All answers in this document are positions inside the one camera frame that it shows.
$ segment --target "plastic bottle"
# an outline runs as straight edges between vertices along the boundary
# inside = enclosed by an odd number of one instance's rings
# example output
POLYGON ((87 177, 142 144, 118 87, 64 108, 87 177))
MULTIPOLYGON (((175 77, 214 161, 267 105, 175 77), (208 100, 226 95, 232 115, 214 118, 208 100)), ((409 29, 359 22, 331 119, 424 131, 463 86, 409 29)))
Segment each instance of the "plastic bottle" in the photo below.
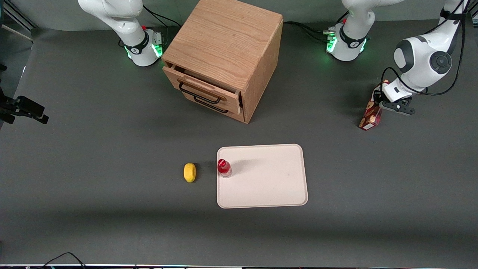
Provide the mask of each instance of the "plastic bottle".
POLYGON ((223 178, 228 178, 232 175, 231 164, 224 159, 220 159, 217 162, 217 170, 223 178))

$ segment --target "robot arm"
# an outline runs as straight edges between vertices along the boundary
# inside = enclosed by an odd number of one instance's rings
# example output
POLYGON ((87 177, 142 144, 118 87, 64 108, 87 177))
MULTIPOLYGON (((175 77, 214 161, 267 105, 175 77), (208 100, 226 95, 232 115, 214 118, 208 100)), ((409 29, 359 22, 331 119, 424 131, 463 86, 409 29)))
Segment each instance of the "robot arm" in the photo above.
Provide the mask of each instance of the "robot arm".
POLYGON ((363 51, 366 36, 375 22, 372 8, 390 6, 404 0, 342 0, 349 16, 326 31, 331 34, 327 52, 341 61, 352 61, 363 51))
POLYGON ((152 65, 163 54, 161 34, 143 29, 136 19, 143 9, 142 0, 78 0, 78 3, 118 34, 136 65, 152 65))
MULTIPOLYGON (((394 103, 410 98, 449 72, 452 66, 450 54, 455 48, 458 29, 463 23, 463 13, 468 3, 469 0, 446 0, 436 29, 427 34, 404 39, 397 44, 393 58, 402 75, 401 80, 397 78, 383 87, 383 93, 388 101, 394 103)), ((385 109, 390 108, 383 104, 381 106, 385 109)))

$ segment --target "white tray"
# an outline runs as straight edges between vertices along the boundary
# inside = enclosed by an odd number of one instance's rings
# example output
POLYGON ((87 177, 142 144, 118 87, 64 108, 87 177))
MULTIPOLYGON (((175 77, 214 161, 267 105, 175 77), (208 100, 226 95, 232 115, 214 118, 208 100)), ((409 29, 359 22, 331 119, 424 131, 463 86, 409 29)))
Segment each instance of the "white tray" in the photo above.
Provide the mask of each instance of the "white tray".
POLYGON ((232 176, 217 173, 217 204, 222 208, 297 206, 307 203, 304 155, 297 144, 229 146, 217 160, 231 164, 232 176))

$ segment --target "gray tabletop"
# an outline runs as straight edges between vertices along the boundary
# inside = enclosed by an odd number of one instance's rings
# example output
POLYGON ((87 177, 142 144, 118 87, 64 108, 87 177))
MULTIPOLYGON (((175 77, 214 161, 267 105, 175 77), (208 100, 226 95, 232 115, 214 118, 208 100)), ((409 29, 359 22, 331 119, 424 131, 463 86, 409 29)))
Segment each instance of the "gray tabletop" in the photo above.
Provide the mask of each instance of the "gray tabletop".
POLYGON ((161 63, 132 64, 112 31, 37 32, 17 94, 50 122, 17 118, 0 132, 0 262, 72 251, 85 263, 478 267, 472 37, 450 93, 357 127, 395 45, 433 25, 378 22, 351 63, 285 25, 249 125, 184 99, 161 63), (285 143, 304 149, 306 205, 218 207, 220 147, 285 143), (196 183, 183 179, 187 162, 196 183))

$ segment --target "wooden drawer cabinet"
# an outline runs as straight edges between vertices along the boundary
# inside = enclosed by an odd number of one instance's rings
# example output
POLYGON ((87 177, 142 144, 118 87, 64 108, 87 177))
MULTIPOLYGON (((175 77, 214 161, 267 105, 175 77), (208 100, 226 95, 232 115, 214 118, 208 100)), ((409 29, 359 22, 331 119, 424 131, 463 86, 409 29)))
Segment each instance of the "wooden drawer cabinet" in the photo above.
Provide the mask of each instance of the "wooden drawer cabinet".
POLYGON ((282 15, 237 0, 200 0, 163 54, 185 98, 249 123, 277 66, 282 15))

